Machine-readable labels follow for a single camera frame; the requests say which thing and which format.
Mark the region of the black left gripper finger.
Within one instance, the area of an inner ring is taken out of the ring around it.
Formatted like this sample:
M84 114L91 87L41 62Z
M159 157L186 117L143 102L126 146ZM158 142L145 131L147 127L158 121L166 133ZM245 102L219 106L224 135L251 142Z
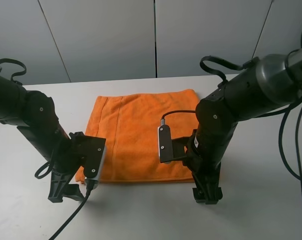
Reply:
M78 184L68 184L64 189L64 197L75 200L77 202L82 202L85 198L81 193Z
M48 200L52 203L61 203L64 197L64 189L73 176L72 173L60 173L52 170Z

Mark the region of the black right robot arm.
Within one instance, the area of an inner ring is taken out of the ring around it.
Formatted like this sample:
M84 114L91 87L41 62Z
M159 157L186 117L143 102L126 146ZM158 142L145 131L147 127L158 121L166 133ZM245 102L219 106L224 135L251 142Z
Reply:
M221 159L237 124L302 99L302 48L287 55L267 55L196 106L198 127L187 145L185 165L195 181L197 203L216 204Z

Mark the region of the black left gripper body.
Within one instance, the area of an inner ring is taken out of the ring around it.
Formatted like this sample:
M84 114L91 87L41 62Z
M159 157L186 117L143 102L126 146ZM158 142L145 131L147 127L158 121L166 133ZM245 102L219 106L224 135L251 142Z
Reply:
M46 160L36 175L48 175L52 171L68 174L82 165L85 158L82 148L88 140L83 132L67 135L58 122L18 126L17 129Z

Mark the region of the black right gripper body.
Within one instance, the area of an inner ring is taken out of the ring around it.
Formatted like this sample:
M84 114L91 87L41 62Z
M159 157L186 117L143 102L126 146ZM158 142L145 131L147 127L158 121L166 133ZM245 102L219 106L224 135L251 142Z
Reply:
M222 157L233 137L237 121L200 120L192 135L184 138L187 159L183 165L192 172L193 178L212 178L218 174Z

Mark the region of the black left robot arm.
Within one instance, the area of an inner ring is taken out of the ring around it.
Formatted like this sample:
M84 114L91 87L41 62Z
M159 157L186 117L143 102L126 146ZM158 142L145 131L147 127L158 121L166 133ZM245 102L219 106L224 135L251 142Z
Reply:
M61 203L64 198L84 200L79 187L70 184L80 167L75 141L61 127L51 97L40 91L28 91L0 76L0 123L16 126L46 160L35 177L51 176L48 196L51 202Z

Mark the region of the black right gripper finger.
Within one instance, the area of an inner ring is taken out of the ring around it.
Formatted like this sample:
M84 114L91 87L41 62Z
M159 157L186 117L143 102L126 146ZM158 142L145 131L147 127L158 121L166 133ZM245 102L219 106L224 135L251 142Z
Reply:
M206 178L205 186L206 186L207 196L206 196L205 203L207 205L217 204L219 200L222 199L222 190L221 187L219 187L219 177L220 177L220 173L215 172L214 174Z
M206 196L202 190L201 183L196 176L196 174L192 173L192 177L194 179L196 187L193 188L193 196L197 203L206 203Z

